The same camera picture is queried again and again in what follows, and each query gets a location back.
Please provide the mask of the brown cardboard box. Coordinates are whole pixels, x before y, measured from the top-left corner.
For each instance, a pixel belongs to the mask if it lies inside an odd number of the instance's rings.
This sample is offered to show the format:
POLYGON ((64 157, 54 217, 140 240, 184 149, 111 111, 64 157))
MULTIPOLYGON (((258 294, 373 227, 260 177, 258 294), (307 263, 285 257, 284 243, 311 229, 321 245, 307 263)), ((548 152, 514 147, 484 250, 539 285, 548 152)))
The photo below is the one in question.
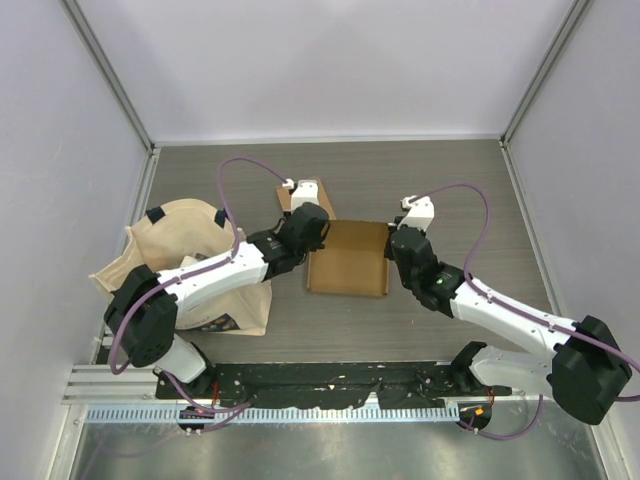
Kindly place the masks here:
POLYGON ((292 213, 305 203, 311 203, 323 208, 330 220, 337 219, 328 194, 319 178, 303 179, 297 182, 288 179, 276 188, 276 195, 285 214, 292 213))
POLYGON ((322 250, 309 255, 307 290, 317 294, 383 297, 389 292, 385 257, 388 225, 331 220, 322 250))

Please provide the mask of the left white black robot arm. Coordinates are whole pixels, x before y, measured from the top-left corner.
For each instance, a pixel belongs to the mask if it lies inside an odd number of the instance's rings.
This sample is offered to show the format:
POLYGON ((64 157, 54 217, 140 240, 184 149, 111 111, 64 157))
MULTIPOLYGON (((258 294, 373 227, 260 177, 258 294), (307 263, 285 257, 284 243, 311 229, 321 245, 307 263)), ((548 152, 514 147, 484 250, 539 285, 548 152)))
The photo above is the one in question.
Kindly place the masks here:
POLYGON ((104 314, 114 333, 111 352, 121 349, 127 355, 121 366, 109 358, 112 373, 154 366, 178 391, 193 399, 205 397, 215 382, 215 368, 176 333, 178 318, 231 290, 292 271, 308 253, 324 247, 328 231, 328 213, 306 202, 275 229, 250 235, 229 253, 158 273, 146 264, 133 268, 104 314))

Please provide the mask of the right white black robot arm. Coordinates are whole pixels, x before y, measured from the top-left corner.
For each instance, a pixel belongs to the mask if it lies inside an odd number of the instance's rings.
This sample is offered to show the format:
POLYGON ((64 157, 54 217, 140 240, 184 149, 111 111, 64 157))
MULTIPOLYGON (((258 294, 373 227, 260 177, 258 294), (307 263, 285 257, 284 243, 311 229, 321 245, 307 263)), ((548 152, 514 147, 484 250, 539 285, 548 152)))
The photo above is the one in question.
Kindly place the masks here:
POLYGON ((557 317, 466 278, 437 258, 424 232, 392 226, 385 255, 401 283, 431 311, 488 329, 520 351, 471 342, 451 363, 451 380, 465 395, 484 386, 553 399, 567 414, 598 425, 632 377, 610 328, 600 319, 557 317))

